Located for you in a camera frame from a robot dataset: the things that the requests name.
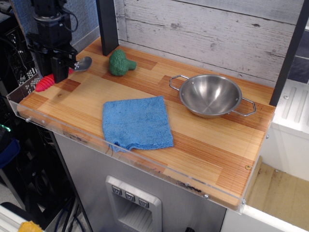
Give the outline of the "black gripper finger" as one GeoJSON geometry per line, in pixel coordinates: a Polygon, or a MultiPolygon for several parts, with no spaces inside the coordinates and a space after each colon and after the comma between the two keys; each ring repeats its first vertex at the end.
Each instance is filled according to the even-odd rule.
{"type": "Polygon", "coordinates": [[[51,67],[54,81],[59,83],[68,77],[69,68],[75,68],[75,57],[52,57],[51,67]]]}
{"type": "Polygon", "coordinates": [[[38,47],[35,51],[35,58],[42,76],[47,76],[52,73],[50,61],[51,53],[48,49],[44,47],[38,47]]]}

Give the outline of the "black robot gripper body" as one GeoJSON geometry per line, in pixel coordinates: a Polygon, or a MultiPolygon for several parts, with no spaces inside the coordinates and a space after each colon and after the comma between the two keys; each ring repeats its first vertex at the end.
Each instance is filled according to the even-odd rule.
{"type": "Polygon", "coordinates": [[[48,49],[52,57],[75,57],[77,50],[71,46],[72,33],[70,17],[74,15],[64,6],[66,0],[32,0],[30,5],[34,8],[34,20],[37,33],[28,33],[29,48],[35,53],[38,47],[48,49]]]}

